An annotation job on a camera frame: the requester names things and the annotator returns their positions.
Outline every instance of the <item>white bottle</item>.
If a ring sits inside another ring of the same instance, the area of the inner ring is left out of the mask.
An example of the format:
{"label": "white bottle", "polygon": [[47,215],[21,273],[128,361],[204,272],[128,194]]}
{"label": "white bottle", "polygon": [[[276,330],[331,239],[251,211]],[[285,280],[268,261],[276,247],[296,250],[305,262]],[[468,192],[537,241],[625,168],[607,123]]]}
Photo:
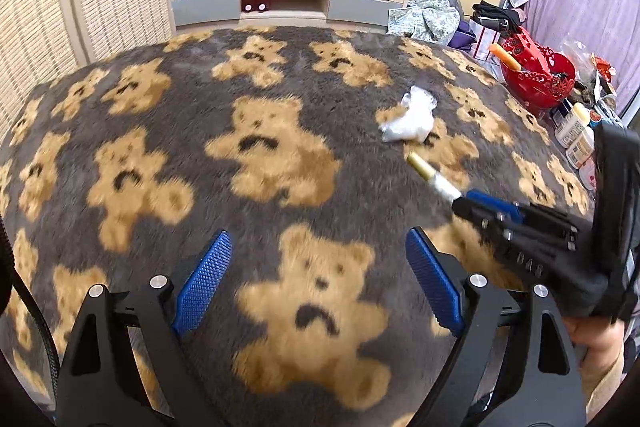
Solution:
{"label": "white bottle", "polygon": [[593,156],[588,158],[587,161],[582,164],[582,167],[578,170],[578,174],[580,175],[582,185],[584,185],[587,190],[595,190],[597,188],[596,164],[593,161]]}
{"label": "white bottle", "polygon": [[565,149],[569,147],[591,121],[589,110],[580,102],[575,103],[569,114],[556,129],[556,138]]}
{"label": "white bottle", "polygon": [[593,129],[587,127],[580,136],[564,152],[566,158],[574,169],[579,169],[593,154],[594,140]]}

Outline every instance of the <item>silver bolt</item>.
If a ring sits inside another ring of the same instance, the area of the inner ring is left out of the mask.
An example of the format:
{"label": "silver bolt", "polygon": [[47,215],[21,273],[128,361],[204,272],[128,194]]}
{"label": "silver bolt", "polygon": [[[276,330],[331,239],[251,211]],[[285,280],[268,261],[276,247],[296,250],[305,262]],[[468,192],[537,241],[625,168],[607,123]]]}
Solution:
{"label": "silver bolt", "polygon": [[549,295],[549,290],[546,289],[545,285],[536,284],[533,286],[533,293],[535,293],[538,297],[546,297]]}
{"label": "silver bolt", "polygon": [[482,288],[486,286],[486,277],[479,273],[474,273],[469,277],[469,282],[476,288]]}
{"label": "silver bolt", "polygon": [[149,284],[151,288],[159,289],[162,288],[167,282],[167,278],[164,275],[154,275],[151,277]]}
{"label": "silver bolt", "polygon": [[89,288],[89,296],[99,297],[100,295],[102,295],[103,291],[104,286],[102,286],[101,284],[94,284],[93,286],[91,286],[91,288]]}

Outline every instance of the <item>blue textured pad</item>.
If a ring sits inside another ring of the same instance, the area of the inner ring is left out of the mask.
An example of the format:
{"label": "blue textured pad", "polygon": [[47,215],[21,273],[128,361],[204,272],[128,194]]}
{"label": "blue textured pad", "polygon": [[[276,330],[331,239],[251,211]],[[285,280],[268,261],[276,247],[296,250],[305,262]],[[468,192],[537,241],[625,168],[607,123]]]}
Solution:
{"label": "blue textured pad", "polygon": [[509,201],[499,200],[498,198],[494,198],[493,196],[485,194],[484,192],[476,190],[475,188],[472,188],[470,191],[468,191],[465,196],[469,200],[475,201],[476,203],[484,204],[484,206],[488,206],[495,212],[501,212],[508,215],[509,217],[511,217],[511,220],[514,223],[518,223],[519,225],[521,225],[523,222],[522,214],[520,213],[519,208],[513,203],[509,203]]}
{"label": "blue textured pad", "polygon": [[180,290],[174,323],[171,325],[178,335],[195,330],[200,325],[229,266],[231,250],[231,238],[228,233],[221,232]]}
{"label": "blue textured pad", "polygon": [[417,230],[410,230],[404,244],[406,258],[414,270],[438,323],[453,335],[459,337],[465,329],[462,317],[462,302],[458,291],[442,269],[436,258],[437,251],[431,251]]}

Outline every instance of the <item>gray drawer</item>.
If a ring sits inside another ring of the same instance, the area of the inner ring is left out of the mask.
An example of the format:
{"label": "gray drawer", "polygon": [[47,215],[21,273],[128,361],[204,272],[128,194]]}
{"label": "gray drawer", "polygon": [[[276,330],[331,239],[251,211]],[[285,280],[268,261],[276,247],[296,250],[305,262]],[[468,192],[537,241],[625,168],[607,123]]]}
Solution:
{"label": "gray drawer", "polygon": [[327,19],[387,26],[389,10],[402,3],[389,0],[329,0]]}
{"label": "gray drawer", "polygon": [[172,0],[176,26],[240,18],[240,0]]}

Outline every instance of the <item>white crumpled tissue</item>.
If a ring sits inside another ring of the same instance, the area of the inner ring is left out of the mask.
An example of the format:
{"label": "white crumpled tissue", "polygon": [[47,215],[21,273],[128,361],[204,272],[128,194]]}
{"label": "white crumpled tissue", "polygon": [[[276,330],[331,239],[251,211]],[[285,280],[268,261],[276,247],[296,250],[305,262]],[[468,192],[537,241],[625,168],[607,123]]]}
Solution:
{"label": "white crumpled tissue", "polygon": [[380,124],[383,142],[416,140],[424,142],[433,129],[433,110],[437,105],[433,95],[421,87],[411,86],[402,97],[400,105],[406,113],[400,118]]}

